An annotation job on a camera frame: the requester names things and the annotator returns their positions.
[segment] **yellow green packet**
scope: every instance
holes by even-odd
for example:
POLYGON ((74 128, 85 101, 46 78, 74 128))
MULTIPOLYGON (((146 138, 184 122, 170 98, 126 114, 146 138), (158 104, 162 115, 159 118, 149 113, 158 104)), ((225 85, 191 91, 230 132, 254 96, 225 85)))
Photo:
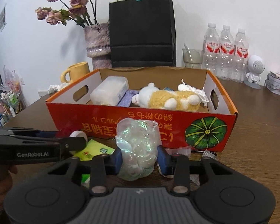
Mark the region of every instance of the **yellow green packet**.
MULTIPOLYGON (((77 156, 80 158, 81 161, 89 161, 92 160, 94 156, 107 153, 112 154, 114 152, 114 149, 111 147, 107 147, 106 145, 99 143, 95 140, 90 140, 87 143, 87 146, 84 148, 84 150, 77 152, 74 156, 77 156)), ((86 188, 89 187, 89 181, 90 181, 90 174, 83 174, 81 185, 85 186, 86 188)))

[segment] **vase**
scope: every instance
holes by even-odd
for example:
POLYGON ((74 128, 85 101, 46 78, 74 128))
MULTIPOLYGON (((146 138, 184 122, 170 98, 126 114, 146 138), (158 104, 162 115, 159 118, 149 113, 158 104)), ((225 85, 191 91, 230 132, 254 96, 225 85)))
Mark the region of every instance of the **vase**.
POLYGON ((93 70, 110 68, 109 24, 98 24, 84 28, 87 57, 92 58, 93 70))

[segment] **wooden table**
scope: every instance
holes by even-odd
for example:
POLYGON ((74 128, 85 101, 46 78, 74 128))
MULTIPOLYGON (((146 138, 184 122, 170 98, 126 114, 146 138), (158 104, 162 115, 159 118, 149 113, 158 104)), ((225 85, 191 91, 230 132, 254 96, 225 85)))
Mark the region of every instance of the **wooden table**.
MULTIPOLYGON (((256 90, 244 84, 222 82, 235 103, 239 117, 224 151, 218 154, 219 161, 260 182, 273 191, 276 208, 270 223, 280 224, 280 96, 262 88, 256 90)), ((42 98, 13 118, 8 126, 33 127, 56 130, 42 98)), ((95 139, 115 147, 113 140, 95 139)), ((193 153, 191 158, 199 159, 193 153)), ((14 181, 21 181, 50 164, 19 166, 14 181)), ((126 182, 110 177, 112 186, 170 186, 172 180, 162 177, 157 169, 148 177, 126 182)))

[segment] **pumpkin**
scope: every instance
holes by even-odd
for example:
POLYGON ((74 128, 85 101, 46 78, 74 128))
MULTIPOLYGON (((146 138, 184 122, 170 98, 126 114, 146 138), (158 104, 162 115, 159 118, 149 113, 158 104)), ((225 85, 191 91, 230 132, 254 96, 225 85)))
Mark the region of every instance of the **pumpkin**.
POLYGON ((217 117, 195 120, 185 131, 186 142, 196 149, 212 148, 219 144, 226 134, 227 125, 217 117))

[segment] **white wall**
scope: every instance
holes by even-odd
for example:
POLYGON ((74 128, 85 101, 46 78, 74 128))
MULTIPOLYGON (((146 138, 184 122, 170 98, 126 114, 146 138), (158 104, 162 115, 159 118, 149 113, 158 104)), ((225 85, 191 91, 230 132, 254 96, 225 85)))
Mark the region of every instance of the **white wall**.
MULTIPOLYGON (((106 22, 109 2, 98 0, 98 21, 106 22)), ((3 65, 16 70, 24 79, 24 96, 28 103, 38 99, 38 90, 59 84, 59 76, 69 65, 91 59, 86 57, 83 29, 69 22, 68 26, 52 26, 38 21, 34 9, 39 6, 61 7, 60 2, 46 0, 0 0, 0 12, 7 3, 7 25, 0 32, 0 70, 3 65)), ((182 65, 183 43, 200 49, 207 23, 246 29, 250 54, 266 60, 266 74, 280 72, 280 0, 173 0, 177 61, 182 65)))

